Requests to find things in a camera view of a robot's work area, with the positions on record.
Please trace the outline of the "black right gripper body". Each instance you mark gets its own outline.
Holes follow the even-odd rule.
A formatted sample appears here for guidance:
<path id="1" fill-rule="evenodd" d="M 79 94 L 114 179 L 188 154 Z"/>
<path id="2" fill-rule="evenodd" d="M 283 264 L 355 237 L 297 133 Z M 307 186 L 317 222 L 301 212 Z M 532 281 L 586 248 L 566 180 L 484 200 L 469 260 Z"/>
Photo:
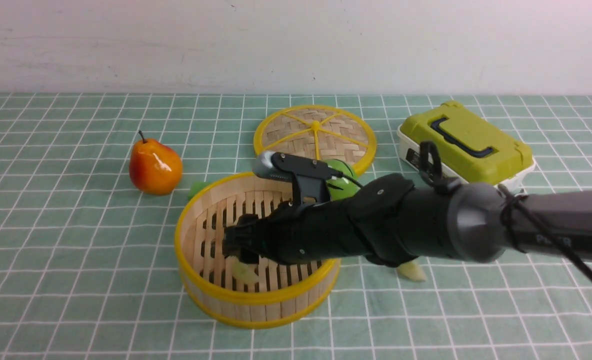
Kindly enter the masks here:
<path id="1" fill-rule="evenodd" d="M 360 212 L 374 204 L 376 188 L 353 197 L 296 206 L 282 202 L 268 216 L 248 224 L 248 251 L 281 265 L 363 256 L 375 262 Z"/>

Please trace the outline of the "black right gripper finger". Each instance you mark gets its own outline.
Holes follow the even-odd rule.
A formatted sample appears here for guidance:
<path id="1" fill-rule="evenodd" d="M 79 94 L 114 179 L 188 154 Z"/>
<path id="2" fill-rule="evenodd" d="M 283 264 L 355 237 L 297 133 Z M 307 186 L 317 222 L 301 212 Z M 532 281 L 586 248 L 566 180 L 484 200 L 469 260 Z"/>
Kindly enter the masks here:
<path id="1" fill-rule="evenodd" d="M 260 242 L 257 240 L 257 225 L 260 217 L 257 214 L 242 214 L 237 223 L 224 230 L 222 241 L 223 253 L 261 253 Z"/>
<path id="2" fill-rule="evenodd" d="M 258 265 L 262 256 L 251 250 L 239 250 L 237 255 L 239 262 L 245 265 Z"/>

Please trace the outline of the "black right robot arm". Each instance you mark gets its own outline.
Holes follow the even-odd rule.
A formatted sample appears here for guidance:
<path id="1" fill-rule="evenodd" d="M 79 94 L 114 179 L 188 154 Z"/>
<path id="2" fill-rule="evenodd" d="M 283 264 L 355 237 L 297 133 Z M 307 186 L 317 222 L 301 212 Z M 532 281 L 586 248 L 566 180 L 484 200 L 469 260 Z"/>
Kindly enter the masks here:
<path id="1" fill-rule="evenodd" d="M 419 257 L 488 264 L 507 249 L 563 257 L 519 207 L 592 262 L 592 190 L 508 199 L 486 183 L 469 183 L 441 194 L 415 187 L 399 173 L 376 178 L 345 199 L 283 202 L 265 218 L 241 217 L 226 229 L 223 253 L 281 265 L 364 256 L 390 268 Z"/>

